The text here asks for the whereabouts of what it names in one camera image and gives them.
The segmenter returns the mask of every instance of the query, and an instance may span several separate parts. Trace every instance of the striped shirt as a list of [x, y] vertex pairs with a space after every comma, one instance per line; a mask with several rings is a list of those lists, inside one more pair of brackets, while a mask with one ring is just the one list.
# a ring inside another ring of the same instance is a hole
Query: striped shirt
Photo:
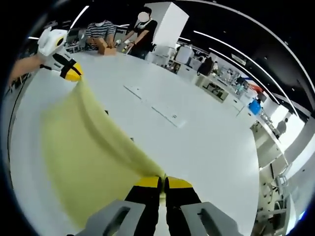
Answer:
[[[106, 40], [106, 37], [109, 34], [114, 34], [116, 31], [116, 27], [113, 23], [110, 21], [105, 21], [102, 26], [96, 26], [95, 23], [89, 24], [85, 34], [86, 37], [92, 37], [92, 38], [104, 38]], [[97, 50], [96, 46], [91, 46], [87, 43], [87, 49], [88, 50]]]

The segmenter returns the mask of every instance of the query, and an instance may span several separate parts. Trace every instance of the face mask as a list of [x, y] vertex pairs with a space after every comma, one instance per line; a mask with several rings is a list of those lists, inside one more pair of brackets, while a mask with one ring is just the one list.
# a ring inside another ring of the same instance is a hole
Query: face mask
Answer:
[[97, 27], [100, 27], [100, 26], [102, 26], [104, 24], [104, 22], [101, 22], [101, 23], [95, 23], [95, 25], [97, 26]]

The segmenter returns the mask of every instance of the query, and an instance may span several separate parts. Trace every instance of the cardboard box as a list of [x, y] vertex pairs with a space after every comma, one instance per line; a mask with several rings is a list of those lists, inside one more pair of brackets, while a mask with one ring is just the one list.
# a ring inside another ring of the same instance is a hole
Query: cardboard box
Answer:
[[95, 39], [95, 43], [98, 46], [98, 53], [105, 56], [116, 55], [116, 48], [109, 48], [103, 38]]

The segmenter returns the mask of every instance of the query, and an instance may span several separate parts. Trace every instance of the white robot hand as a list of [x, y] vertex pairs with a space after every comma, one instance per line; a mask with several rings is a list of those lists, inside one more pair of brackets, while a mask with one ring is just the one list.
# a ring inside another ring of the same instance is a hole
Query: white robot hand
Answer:
[[77, 82], [82, 79], [83, 71], [65, 48], [67, 31], [47, 28], [38, 40], [37, 54], [44, 60], [40, 68], [45, 68], [62, 78]]
[[63, 29], [51, 30], [51, 27], [44, 30], [38, 40], [38, 55], [47, 60], [53, 54], [59, 52], [67, 38], [67, 31]]

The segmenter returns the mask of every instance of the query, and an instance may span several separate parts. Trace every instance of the white tabletop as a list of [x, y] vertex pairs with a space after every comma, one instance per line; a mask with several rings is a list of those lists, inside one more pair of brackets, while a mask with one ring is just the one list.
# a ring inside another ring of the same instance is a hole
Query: white tabletop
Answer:
[[[240, 233], [249, 236], [259, 188], [258, 158], [250, 129], [200, 88], [147, 61], [122, 54], [77, 53], [73, 57], [117, 125], [168, 175], [189, 181], [201, 201], [220, 208], [237, 222]], [[59, 206], [45, 176], [39, 116], [74, 85], [41, 69], [24, 94], [13, 126], [10, 156], [14, 189], [27, 218], [41, 232], [49, 231], [47, 222], [55, 222], [52, 229], [59, 225], [60, 232], [71, 229], [64, 223], [66, 216], [58, 215]], [[142, 99], [124, 86], [139, 88]], [[176, 114], [184, 124], [174, 126], [152, 106]], [[48, 208], [49, 216], [47, 212], [46, 216], [38, 214]], [[156, 235], [165, 235], [167, 226], [163, 230], [159, 227]]]

